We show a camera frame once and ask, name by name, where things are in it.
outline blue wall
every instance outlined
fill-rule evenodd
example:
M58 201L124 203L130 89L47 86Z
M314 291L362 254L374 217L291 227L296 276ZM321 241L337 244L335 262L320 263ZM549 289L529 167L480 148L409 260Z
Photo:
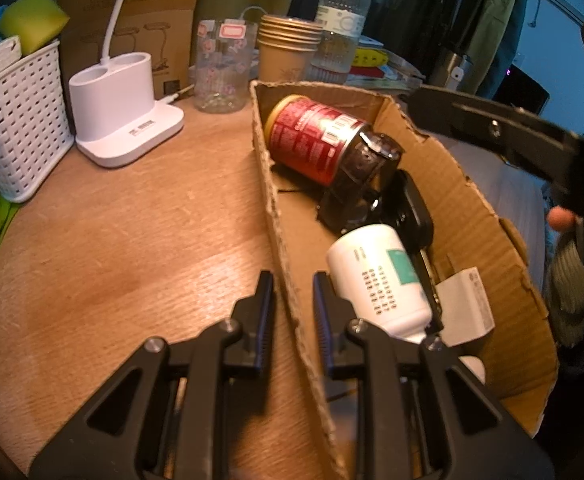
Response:
M584 0L566 0L584 14ZM515 62L521 70L550 92L541 117L584 134L584 46L579 25L547 0L541 0L536 28L538 0L528 0L526 21Z

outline brown cardboard box with lamp drawing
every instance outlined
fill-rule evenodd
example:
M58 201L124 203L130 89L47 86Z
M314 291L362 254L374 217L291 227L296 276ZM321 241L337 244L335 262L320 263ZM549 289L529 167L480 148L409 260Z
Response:
M64 88L80 70L101 59L101 48L115 0L56 0L70 16L61 33ZM148 52L152 56L154 97L188 83L192 21L197 0L125 0L114 30L110 55Z
M292 94L365 120L405 150L400 169L412 176L434 222L428 256L437 281L478 269L495 322L477 354L485 364L486 386L529 434L535 434L558 364L546 307L528 273L525 243L512 223L496 215L450 152L434 137L417 132L389 96L324 83L255 82L250 92L276 271L308 386L304 397L316 414L316 443L326 477L353 477L357 396L355 386L323 377L317 342L312 276L327 270L326 252L337 239L316 219L316 197L322 190L274 163L264 140L271 111ZM328 402L328 397L335 400Z

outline red tin can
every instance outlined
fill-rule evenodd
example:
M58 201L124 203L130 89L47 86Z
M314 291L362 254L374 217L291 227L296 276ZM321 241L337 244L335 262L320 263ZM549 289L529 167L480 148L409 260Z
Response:
M329 186L341 158L370 124L302 95L281 100L264 128L265 144L275 162Z

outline screw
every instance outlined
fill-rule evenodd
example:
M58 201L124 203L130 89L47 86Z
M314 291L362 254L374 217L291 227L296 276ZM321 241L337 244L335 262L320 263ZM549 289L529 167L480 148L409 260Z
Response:
M360 334L361 332L365 332L368 329L368 324L366 323L365 319L353 319L350 322L350 329L354 331L354 333Z
M237 320L232 319L231 317L226 317L221 322L221 330L223 330L224 332L227 332L229 334L231 334L232 332L234 332L238 328L239 328L239 323L237 322Z
M145 348L148 352L151 352L152 354L157 354L161 350L163 350L164 346L165 341L163 339L161 339L160 337L151 337L145 342L143 348Z
M428 350L430 352L439 352L443 349L443 341L440 337L435 337L434 340L428 345Z
M490 126L488 126L488 129L490 130L491 136L495 137L496 139L501 137L501 125L497 121L492 121Z

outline wooden desk surface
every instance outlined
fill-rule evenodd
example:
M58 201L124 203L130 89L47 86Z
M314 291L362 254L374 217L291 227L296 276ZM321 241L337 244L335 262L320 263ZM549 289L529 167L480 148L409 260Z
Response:
M145 338L197 335L273 267L249 106L182 103L183 131L126 168L73 148L0 247L0 444L23 470ZM239 397L237 478L321 475L280 302L265 406Z

